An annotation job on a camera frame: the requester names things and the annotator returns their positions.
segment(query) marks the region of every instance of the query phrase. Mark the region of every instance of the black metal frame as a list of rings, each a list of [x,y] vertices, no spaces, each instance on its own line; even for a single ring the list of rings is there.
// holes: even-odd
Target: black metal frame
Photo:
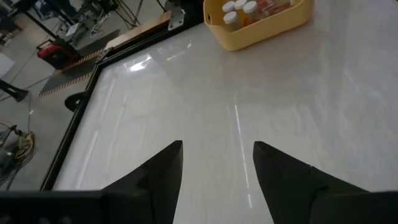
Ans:
[[[51,163],[50,169],[47,172],[45,179],[42,183],[41,190],[52,190],[57,180],[62,164],[68,154],[69,147],[73,141],[75,133],[79,127],[80,121],[85,113],[88,102],[90,101],[93,90],[96,86],[98,78],[101,72],[107,66],[118,62],[132,54],[140,52],[158,42],[161,42],[169,37],[172,37],[180,32],[183,32],[191,27],[194,27],[203,22],[203,1],[202,0],[190,0],[180,3],[181,7],[185,10],[185,22],[184,25],[174,30],[168,30],[168,23],[162,24],[145,32],[136,38],[123,43],[119,47],[112,49],[101,62],[97,63],[93,70],[84,94],[81,94],[83,98],[80,99],[79,104],[75,108],[74,115],[68,129],[61,141],[61,144],[57,150],[57,153]]]

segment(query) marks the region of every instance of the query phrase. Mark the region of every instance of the yellow plastic bin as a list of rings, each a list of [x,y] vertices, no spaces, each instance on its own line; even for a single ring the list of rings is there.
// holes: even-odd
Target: yellow plastic bin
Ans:
[[[314,0],[293,0],[290,8],[235,32],[225,29],[224,3],[225,0],[205,0],[205,24],[225,50],[234,51],[306,23],[312,17]]]

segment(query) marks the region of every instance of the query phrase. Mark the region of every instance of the white bottle cap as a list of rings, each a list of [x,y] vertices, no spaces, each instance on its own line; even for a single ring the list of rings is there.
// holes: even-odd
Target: white bottle cap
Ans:
[[[225,14],[224,22],[225,22],[225,24],[231,24],[231,23],[235,22],[237,18],[238,18],[238,15],[236,12],[229,12],[229,13]]]
[[[256,1],[249,1],[247,4],[243,6],[244,13],[252,13],[257,9],[257,2]]]
[[[248,0],[237,0],[235,2],[235,9],[240,10],[243,9],[243,6],[247,3]]]
[[[225,3],[224,6],[223,6],[223,11],[225,13],[231,12],[234,9],[235,9],[235,2],[234,1],[229,1],[229,2]]]

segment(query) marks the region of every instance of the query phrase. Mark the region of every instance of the floor mat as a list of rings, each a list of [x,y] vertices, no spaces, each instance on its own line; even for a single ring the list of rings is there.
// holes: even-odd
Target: floor mat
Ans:
[[[82,58],[65,68],[64,70],[56,70],[44,85],[39,97],[47,96],[76,82],[85,80],[91,77],[91,72],[95,66],[97,56],[101,53],[106,44],[118,37],[120,30],[116,30],[99,40],[83,47],[79,50]]]

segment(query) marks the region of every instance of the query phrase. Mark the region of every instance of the wooden board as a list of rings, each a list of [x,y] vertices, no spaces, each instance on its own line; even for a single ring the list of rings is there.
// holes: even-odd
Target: wooden board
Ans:
[[[165,22],[169,22],[169,20],[172,17],[171,11],[167,11],[163,13],[161,16],[158,18],[154,18],[150,21],[147,21],[145,24],[134,28],[133,30],[127,31],[126,33],[120,35],[119,37],[111,40],[108,42],[108,44],[105,47],[105,50],[107,50],[110,47],[117,47],[126,41],[135,38],[136,36],[144,33],[145,31],[148,31],[154,27],[157,27],[161,24],[164,24]]]

